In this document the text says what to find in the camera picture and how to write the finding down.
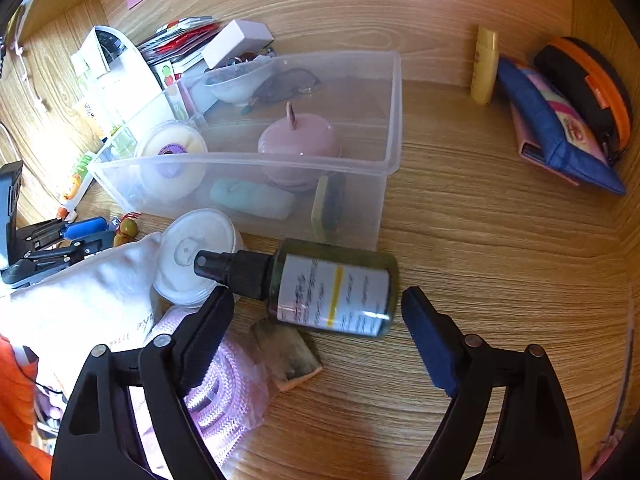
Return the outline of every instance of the yellow stripe on label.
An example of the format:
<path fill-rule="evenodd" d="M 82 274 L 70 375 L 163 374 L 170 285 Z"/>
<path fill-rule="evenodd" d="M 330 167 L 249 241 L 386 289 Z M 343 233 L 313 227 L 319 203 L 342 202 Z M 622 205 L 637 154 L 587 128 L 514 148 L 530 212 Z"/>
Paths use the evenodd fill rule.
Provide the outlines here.
<path fill-rule="evenodd" d="M 342 285 L 342 266 L 335 267 L 334 278 L 334 294 L 331 298 L 331 310 L 329 311 L 329 319 L 326 322 L 328 328 L 334 327 L 335 311 L 338 309 L 338 300 L 340 299 L 340 286 Z"/>

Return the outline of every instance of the white bowl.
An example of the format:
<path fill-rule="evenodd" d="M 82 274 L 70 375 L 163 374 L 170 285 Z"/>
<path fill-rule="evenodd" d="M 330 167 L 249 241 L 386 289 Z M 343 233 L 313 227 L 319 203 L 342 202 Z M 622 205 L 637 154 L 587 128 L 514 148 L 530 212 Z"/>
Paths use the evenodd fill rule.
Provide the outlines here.
<path fill-rule="evenodd" d="M 205 85 L 217 99 L 235 106 L 247 106 L 258 87 L 273 74 L 273 60 L 240 63 L 209 72 Z"/>

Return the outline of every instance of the pink notebook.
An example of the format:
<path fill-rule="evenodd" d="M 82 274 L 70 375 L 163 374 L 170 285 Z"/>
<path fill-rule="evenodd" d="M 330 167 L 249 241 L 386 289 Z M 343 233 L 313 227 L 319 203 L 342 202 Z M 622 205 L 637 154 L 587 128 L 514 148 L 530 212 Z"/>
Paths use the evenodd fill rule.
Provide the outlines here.
<path fill-rule="evenodd" d="M 550 171 L 557 176 L 564 178 L 567 182 L 572 184 L 573 186 L 580 186 L 580 182 L 571 178 L 570 176 L 566 176 L 564 173 L 560 173 L 553 168 L 548 167 L 545 164 L 545 156 L 542 153 L 542 148 L 538 144 L 536 137 L 530 132 L 527 128 L 527 125 L 522 120 L 522 117 L 516 110 L 516 107 L 511 103 L 511 114 L 513 115 L 513 127 L 516 130 L 516 139 L 518 141 L 518 154 L 532 162 L 536 166 L 540 166 L 541 168 L 545 168 L 545 170 Z"/>

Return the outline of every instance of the purple round sticker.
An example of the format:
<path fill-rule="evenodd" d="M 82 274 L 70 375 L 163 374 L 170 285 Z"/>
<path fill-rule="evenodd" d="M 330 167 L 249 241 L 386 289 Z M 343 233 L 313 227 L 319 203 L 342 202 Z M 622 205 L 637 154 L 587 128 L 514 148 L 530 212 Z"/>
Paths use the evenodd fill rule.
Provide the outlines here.
<path fill-rule="evenodd" d="M 168 144 L 161 148 L 158 155 L 173 155 L 174 153 L 187 153 L 180 144 Z M 158 164 L 158 173 L 165 178 L 175 178 L 184 170 L 184 164 Z"/>

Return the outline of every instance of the black spray nozzle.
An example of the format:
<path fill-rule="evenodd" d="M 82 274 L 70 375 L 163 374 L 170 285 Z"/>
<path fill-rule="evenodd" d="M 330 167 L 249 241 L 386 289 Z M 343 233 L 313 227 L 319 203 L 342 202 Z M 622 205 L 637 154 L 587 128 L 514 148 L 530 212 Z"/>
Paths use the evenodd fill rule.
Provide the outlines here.
<path fill-rule="evenodd" d="M 238 251 L 235 254 L 199 251 L 193 270 L 202 278 L 228 286 L 234 294 L 266 300 L 269 296 L 273 257 L 269 254 Z"/>

